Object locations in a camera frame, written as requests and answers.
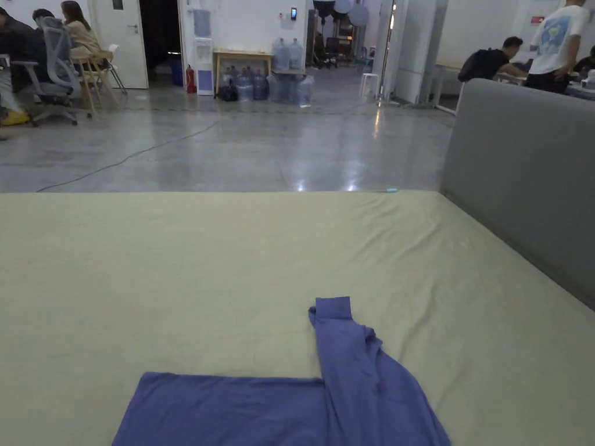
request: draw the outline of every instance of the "gray mesh office chair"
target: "gray mesh office chair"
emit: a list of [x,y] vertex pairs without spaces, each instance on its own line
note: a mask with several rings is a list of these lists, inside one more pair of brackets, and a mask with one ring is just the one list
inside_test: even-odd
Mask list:
[[40,82],[35,72],[37,62],[11,62],[27,68],[33,82],[32,93],[39,96],[45,105],[43,112],[32,119],[37,122],[51,115],[70,119],[72,125],[78,121],[73,112],[70,98],[80,94],[79,74],[70,60],[70,33],[57,18],[46,17],[40,21],[48,56],[48,76],[50,81]]

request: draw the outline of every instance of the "white t-shirt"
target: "white t-shirt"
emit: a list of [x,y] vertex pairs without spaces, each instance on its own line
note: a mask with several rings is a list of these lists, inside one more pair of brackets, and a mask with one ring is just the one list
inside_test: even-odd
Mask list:
[[556,71],[568,63],[571,36],[581,36],[589,21],[589,12],[580,6],[561,8],[541,22],[531,46],[537,46],[537,57],[530,74]]

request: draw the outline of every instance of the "man in white t-shirt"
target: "man in white t-shirt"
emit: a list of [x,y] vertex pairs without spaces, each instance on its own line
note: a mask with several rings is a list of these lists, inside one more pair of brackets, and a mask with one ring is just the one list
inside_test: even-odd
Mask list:
[[529,70],[525,86],[537,90],[564,94],[568,87],[568,73],[577,64],[581,35],[589,21],[583,8],[586,0],[567,0],[539,25],[531,42],[537,57]]

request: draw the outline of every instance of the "yellow shoe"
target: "yellow shoe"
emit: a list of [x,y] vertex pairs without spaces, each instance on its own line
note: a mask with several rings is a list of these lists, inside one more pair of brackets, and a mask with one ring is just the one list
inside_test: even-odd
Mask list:
[[25,112],[19,113],[19,112],[16,112],[15,110],[9,110],[8,116],[6,116],[6,118],[4,118],[2,120],[0,125],[5,126],[5,125],[25,124],[25,123],[29,122],[30,120],[31,120],[31,118],[29,118],[29,115],[26,114]]

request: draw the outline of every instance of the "dark hair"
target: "dark hair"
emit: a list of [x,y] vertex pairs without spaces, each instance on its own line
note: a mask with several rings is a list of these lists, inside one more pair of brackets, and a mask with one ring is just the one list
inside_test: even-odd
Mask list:
[[87,31],[91,31],[91,26],[89,26],[89,23],[84,19],[83,10],[77,2],[74,0],[66,0],[65,2],[62,2],[60,6],[62,6],[66,25],[74,21],[79,21],[84,25]]
[[518,38],[518,37],[509,37],[508,39],[506,39],[504,41],[504,45],[502,45],[502,48],[510,48],[511,46],[517,46],[517,47],[521,47],[522,46],[522,39]]
[[51,11],[40,9],[33,11],[33,21],[37,21],[38,18],[45,18],[45,17],[55,17]]

